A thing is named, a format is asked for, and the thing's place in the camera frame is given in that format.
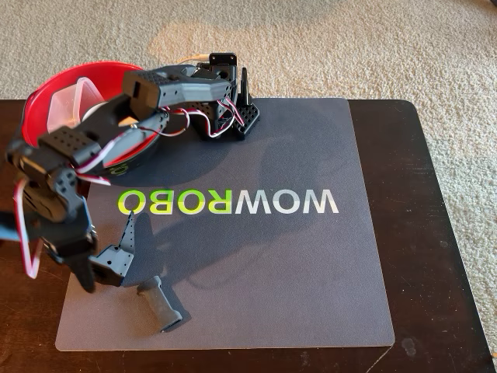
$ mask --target plastic container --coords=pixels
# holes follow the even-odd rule
[[[48,132],[61,126],[77,126],[88,109],[102,102],[102,95],[88,78],[80,78],[76,84],[56,91],[52,95],[48,110]]]

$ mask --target gray mat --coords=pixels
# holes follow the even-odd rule
[[[257,99],[256,104],[262,119],[246,141],[203,142],[188,131],[161,141],[155,157],[120,177],[119,185],[92,186],[89,209],[103,247],[119,241],[127,220],[117,208],[120,194],[136,189],[147,197],[137,214],[136,255],[121,288],[98,286],[90,295],[71,276],[57,349],[393,344],[347,101]],[[148,196],[157,189],[174,190],[171,214],[151,213]],[[185,214],[177,204],[188,189],[206,196],[197,214]],[[208,190],[221,196],[232,191],[230,214],[209,210]],[[264,190],[271,213],[261,200],[256,213],[244,204],[236,214],[241,190],[252,201]],[[318,213],[314,202],[306,201],[307,190],[318,202],[323,190],[330,190],[335,212],[327,200]],[[189,196],[185,208],[197,203]],[[137,198],[128,197],[125,205],[133,208]],[[148,304],[136,295],[135,286],[154,275],[184,318],[167,333],[156,333],[159,325]]]

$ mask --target cable connector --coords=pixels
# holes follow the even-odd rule
[[[195,54],[194,56],[189,56],[187,58],[178,60],[176,64],[184,64],[188,61],[209,62],[209,54]]]

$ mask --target carpet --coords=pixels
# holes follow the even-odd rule
[[[497,350],[497,7],[490,0],[0,2],[0,99],[61,69],[234,51],[254,96],[415,104]]]

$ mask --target red bowl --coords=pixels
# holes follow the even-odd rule
[[[23,122],[21,123],[24,140],[28,144],[36,146],[38,137],[47,133],[48,110],[52,95],[56,91],[75,84],[81,77],[86,77],[95,84],[104,100],[108,100],[121,93],[123,74],[129,70],[141,70],[141,68],[134,64],[125,64],[119,61],[95,61],[73,66],[52,76],[38,87],[26,101]],[[117,159],[105,164],[105,167],[123,169],[123,167],[119,166],[127,160],[131,160],[146,148],[150,148],[149,145],[154,138],[155,136],[151,134],[144,142],[130,149],[128,153],[120,155]]]

